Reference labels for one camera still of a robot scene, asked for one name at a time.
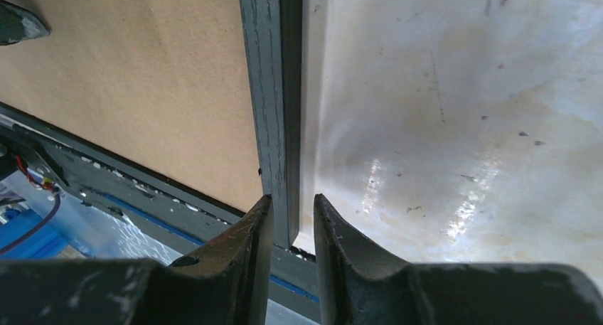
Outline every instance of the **red wire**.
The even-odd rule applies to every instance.
[[[46,184],[44,184],[44,183],[40,184],[40,183],[38,183],[33,178],[33,176],[29,173],[29,171],[27,171],[27,169],[25,167],[25,164],[23,164],[23,159],[21,159],[20,156],[15,156],[15,157],[17,159],[17,166],[19,167],[19,170],[21,172],[23,172],[23,174],[25,174],[25,177],[27,177],[27,180],[29,181],[30,184],[32,184],[32,185],[34,185],[36,187],[40,186],[42,188],[45,188],[48,191],[52,191],[53,190],[53,187],[54,187],[53,184],[48,184],[48,183],[46,183]]]

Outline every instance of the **dark gray metal frame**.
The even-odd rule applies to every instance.
[[[272,195],[274,206],[270,298],[319,321],[314,256],[291,247],[299,231],[302,0],[240,3],[262,187],[265,194]],[[0,103],[0,114],[35,130],[12,127],[40,142],[64,169],[69,193],[84,192],[86,204],[118,218],[128,215],[145,233],[175,250],[192,250],[244,215],[8,105]],[[146,186],[149,193],[136,185]]]
[[[274,201],[274,243],[299,231],[302,0],[240,0],[262,188]]]

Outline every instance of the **wooden board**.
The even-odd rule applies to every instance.
[[[224,203],[262,195],[239,0],[7,0],[0,100]]]

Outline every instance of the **blue strip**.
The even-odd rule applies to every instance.
[[[165,224],[164,222],[161,222],[160,220],[158,220],[158,219],[150,216],[148,213],[145,213],[144,211],[142,211],[142,210],[140,210],[140,209],[138,209],[138,208],[136,208],[134,206],[131,206],[128,203],[126,203],[126,202],[124,202],[124,201],[122,201],[122,200],[120,200],[120,199],[118,199],[118,198],[116,198],[116,197],[114,197],[114,196],[112,196],[110,194],[107,194],[107,193],[99,193],[99,194],[102,197],[105,197],[106,199],[110,200],[111,202],[117,204],[118,206],[121,206],[123,208],[126,208],[126,209],[130,210],[131,212],[137,214],[138,216],[144,218],[145,220],[148,220],[148,221],[150,221],[152,223],[157,224],[158,226],[160,226],[160,227],[166,229],[167,231],[169,231],[170,233],[174,233],[174,234],[176,234],[176,235],[178,235],[178,236],[180,236],[182,238],[185,238],[188,241],[191,241],[192,243],[195,243],[196,245],[200,245],[200,246],[201,245],[205,245],[205,243],[203,243],[202,241],[200,241],[200,240],[198,240],[198,239],[196,239],[196,238],[194,238],[194,237],[192,237],[192,236],[190,236],[188,234],[185,234],[185,233],[181,232],[180,230],[178,230],[178,229],[176,229],[176,228],[174,228],[174,227],[172,227],[172,226],[170,226],[168,224]],[[314,296],[314,295],[312,295],[312,294],[304,291],[303,289],[301,289],[301,288],[299,288],[297,286],[294,286],[293,284],[290,284],[290,283],[284,281],[283,279],[275,277],[274,275],[270,275],[270,281],[274,282],[275,284],[278,284],[280,286],[283,286],[283,287],[287,288],[288,290],[290,290],[293,293],[297,293],[297,294],[303,295],[304,297],[312,300],[313,302],[316,302],[317,304],[319,303],[319,298],[318,297],[316,297],[316,296]]]
[[[174,234],[180,236],[181,238],[185,238],[185,239],[191,241],[192,243],[195,243],[196,245],[205,245],[205,243],[203,243],[202,241],[200,241],[190,235],[187,235],[187,234],[181,232],[180,230],[178,230],[170,225],[167,225],[154,217],[151,217],[148,213],[145,213],[144,211],[142,211],[134,206],[131,206],[128,203],[126,203],[118,198],[115,198],[114,196],[112,196],[110,194],[100,193],[100,195],[105,197],[106,199],[110,200],[111,202],[117,204],[118,206],[121,206],[123,208],[130,210],[131,212],[137,214],[138,216],[144,218],[145,220],[148,220],[150,222],[157,224],[158,226],[169,231],[170,233],[174,233]]]

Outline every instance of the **white surface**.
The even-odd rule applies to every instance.
[[[602,4],[306,0],[295,245],[324,193],[411,262],[565,262],[603,289]]]
[[[318,325],[314,321],[268,299],[266,325]]]
[[[3,180],[6,187],[26,199],[40,217],[46,217],[54,202],[50,193],[32,187],[20,171]],[[100,259],[148,257],[169,265],[181,254],[145,235],[131,221],[122,222],[107,213],[87,207],[74,196],[62,193],[60,207],[50,224],[82,253]]]

